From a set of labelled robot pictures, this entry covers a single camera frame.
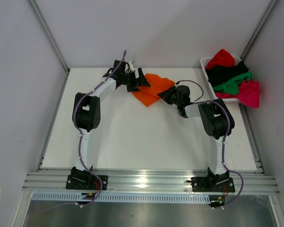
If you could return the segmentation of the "orange t shirt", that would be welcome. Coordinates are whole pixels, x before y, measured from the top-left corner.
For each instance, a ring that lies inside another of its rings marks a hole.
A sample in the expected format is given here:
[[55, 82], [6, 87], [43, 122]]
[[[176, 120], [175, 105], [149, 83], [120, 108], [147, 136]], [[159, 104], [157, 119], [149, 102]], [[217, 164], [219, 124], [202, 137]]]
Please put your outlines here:
[[174, 86], [176, 83], [168, 78], [161, 78], [156, 74], [145, 75], [145, 78], [151, 85], [150, 87], [139, 87], [140, 91], [132, 92], [133, 96], [137, 98], [142, 104], [146, 107], [152, 105], [157, 102], [160, 97], [159, 93], [165, 92]]

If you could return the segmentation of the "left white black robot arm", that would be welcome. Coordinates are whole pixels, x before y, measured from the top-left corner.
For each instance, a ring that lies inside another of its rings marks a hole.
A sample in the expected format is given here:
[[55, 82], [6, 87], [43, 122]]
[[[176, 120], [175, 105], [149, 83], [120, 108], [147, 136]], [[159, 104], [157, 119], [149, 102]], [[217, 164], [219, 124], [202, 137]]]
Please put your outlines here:
[[114, 62], [96, 87], [88, 93], [75, 95], [72, 121], [79, 131], [78, 158], [68, 175], [66, 189], [99, 190], [106, 189], [103, 182], [107, 176], [95, 176], [92, 155], [96, 152], [95, 134], [101, 121], [101, 101], [121, 85], [127, 92], [139, 91], [139, 87], [150, 87], [141, 68], [134, 70], [130, 62]]

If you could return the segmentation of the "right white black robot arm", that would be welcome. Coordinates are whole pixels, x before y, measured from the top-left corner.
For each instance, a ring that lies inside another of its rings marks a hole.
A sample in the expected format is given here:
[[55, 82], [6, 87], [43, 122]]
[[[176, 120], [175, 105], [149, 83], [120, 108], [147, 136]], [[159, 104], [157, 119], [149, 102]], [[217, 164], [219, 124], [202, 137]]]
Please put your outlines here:
[[218, 192], [230, 184], [227, 168], [227, 137], [234, 128], [234, 119], [222, 99], [194, 101], [188, 86], [172, 86], [158, 94], [169, 105], [176, 105], [183, 118], [200, 117], [206, 134], [211, 138], [210, 163], [206, 177], [193, 177], [195, 192]]

